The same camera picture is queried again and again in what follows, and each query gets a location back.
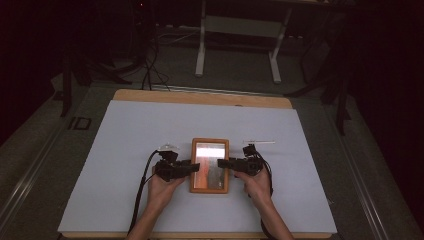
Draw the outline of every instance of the black device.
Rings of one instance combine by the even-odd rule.
[[[199,171],[200,163],[191,164],[191,160],[176,161],[178,154],[175,152],[164,151],[159,152],[159,155],[162,159],[155,165],[155,174],[167,182]]]
[[[274,189],[272,188],[272,172],[271,168],[267,161],[261,156],[261,154],[256,151],[254,144],[249,144],[248,146],[243,148],[243,153],[245,158],[229,158],[229,160],[218,159],[218,167],[220,168],[229,168],[237,172],[244,172],[250,176],[255,176],[265,166],[266,171],[268,171],[269,177],[269,191],[272,195]],[[261,228],[265,233],[268,239],[276,240],[274,236],[272,236],[268,229],[266,229],[262,219],[261,219]]]
[[[150,162],[152,161],[152,158],[156,153],[159,153],[162,159],[156,163],[155,173],[153,175],[157,174],[159,177],[161,177],[167,182],[169,182],[171,179],[182,178],[185,176],[189,176],[192,172],[199,171],[200,163],[191,164],[191,160],[177,161],[178,153],[170,150],[155,150],[147,160],[143,176],[141,177],[140,187],[138,189],[137,196],[135,199],[134,212],[128,233],[133,229],[135,222],[137,221],[138,207],[140,205],[141,194],[143,193],[144,185],[150,179],[148,178],[146,180],[147,171]]]
[[[249,144],[243,148],[245,158],[218,159],[218,167],[228,168],[237,172],[244,172],[250,176],[258,174],[264,166],[265,160],[256,151],[255,145]]]

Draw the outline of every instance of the wrist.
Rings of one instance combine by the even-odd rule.
[[[147,203],[143,214],[145,213],[151,216],[159,216],[162,213],[163,209],[164,207],[160,206],[157,203]]]

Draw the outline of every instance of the orange frame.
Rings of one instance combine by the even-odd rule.
[[[198,146],[202,145],[207,149],[223,149],[224,156],[198,156]],[[198,172],[194,172],[190,176],[190,192],[227,193],[229,172],[228,169],[218,168],[217,159],[228,160],[228,156],[229,141],[227,139],[193,138],[191,163],[200,163],[200,168]]]

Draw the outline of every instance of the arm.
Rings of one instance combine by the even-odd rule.
[[[234,176],[244,181],[244,191],[252,198],[268,232],[280,240],[294,239],[271,199],[268,172],[262,170],[251,177],[235,171]]]
[[[146,208],[126,240],[144,240],[149,238],[156,221],[171,200],[175,189],[184,180],[185,178],[179,178],[166,182],[157,175],[150,179]]]

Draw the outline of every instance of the white tabletop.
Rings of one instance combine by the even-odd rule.
[[[336,232],[296,110],[130,101],[111,101],[58,231],[68,237],[124,236],[149,155],[171,143],[180,148],[178,160],[190,159],[196,137],[229,139],[230,157],[243,157],[244,140],[275,141],[256,148],[271,165],[273,200],[290,231]],[[146,199],[147,190],[141,210]],[[154,232],[262,230],[243,183],[231,175],[228,194],[190,193],[186,180]]]

